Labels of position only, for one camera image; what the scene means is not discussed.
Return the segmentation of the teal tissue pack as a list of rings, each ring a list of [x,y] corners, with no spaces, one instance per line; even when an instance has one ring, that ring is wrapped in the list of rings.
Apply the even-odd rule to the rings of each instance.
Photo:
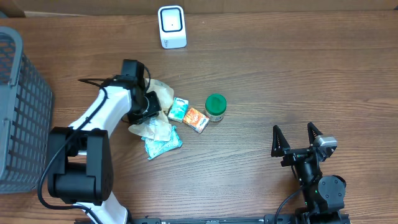
[[[189,107],[189,101],[182,98],[175,97],[174,102],[167,115],[168,119],[177,121],[179,123],[183,122],[183,118]]]

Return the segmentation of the green lid jar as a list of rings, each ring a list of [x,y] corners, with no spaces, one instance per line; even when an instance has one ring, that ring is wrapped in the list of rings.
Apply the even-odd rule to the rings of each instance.
[[[212,122],[221,121],[227,108],[226,98],[218,93],[210,95],[205,102],[205,114]]]

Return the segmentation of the orange tissue pack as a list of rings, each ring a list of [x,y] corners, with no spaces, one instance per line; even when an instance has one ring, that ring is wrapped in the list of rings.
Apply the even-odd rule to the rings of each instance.
[[[202,133],[209,123],[209,118],[195,108],[190,108],[183,118],[183,122],[189,125],[197,133]]]

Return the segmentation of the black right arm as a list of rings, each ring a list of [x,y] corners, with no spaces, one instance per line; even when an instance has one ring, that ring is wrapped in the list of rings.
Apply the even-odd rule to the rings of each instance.
[[[348,214],[342,214],[345,207],[346,181],[338,175],[324,176],[320,163],[335,152],[338,141],[332,135],[323,134],[312,123],[307,124],[309,147],[292,149],[281,129],[272,129],[272,157],[281,157],[282,167],[290,167],[300,188],[289,195],[278,207],[275,215],[265,217],[264,222],[349,224]],[[281,215],[284,205],[298,194],[303,194],[305,206],[290,215]]]

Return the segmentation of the teal wipes packet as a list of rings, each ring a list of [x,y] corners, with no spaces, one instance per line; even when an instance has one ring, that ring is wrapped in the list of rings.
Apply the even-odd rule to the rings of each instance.
[[[182,146],[183,142],[177,134],[176,126],[172,126],[172,132],[169,141],[155,141],[153,139],[141,137],[144,141],[144,147],[148,155],[148,160],[152,160],[157,156]]]

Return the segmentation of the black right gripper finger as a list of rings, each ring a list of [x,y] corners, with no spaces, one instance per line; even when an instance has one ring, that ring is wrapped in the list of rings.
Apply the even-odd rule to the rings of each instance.
[[[288,144],[286,138],[284,137],[282,131],[278,125],[274,125],[272,129],[272,157],[282,157],[286,155],[287,151],[290,150],[290,145]]]
[[[307,130],[310,145],[320,145],[320,138],[323,133],[312,122],[307,124]]]

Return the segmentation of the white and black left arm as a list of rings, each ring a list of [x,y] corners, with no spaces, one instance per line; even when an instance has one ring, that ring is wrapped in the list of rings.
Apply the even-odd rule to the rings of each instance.
[[[128,208],[113,194],[114,172],[110,137],[123,118],[142,124],[161,110],[150,91],[149,69],[137,60],[123,60],[121,73],[111,78],[84,78],[97,86],[98,97],[67,127],[54,127],[47,144],[47,167],[37,189],[41,204],[52,210],[83,210],[91,223],[133,223]],[[42,185],[63,205],[44,200]]]

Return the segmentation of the clear plastic bag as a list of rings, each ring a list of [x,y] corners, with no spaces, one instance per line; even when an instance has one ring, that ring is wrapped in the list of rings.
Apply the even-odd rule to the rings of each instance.
[[[174,90],[162,81],[152,79],[149,91],[155,91],[158,96],[161,107],[159,114],[142,124],[130,125],[128,130],[133,134],[155,141],[169,141],[172,125],[169,123],[166,113],[174,102]]]

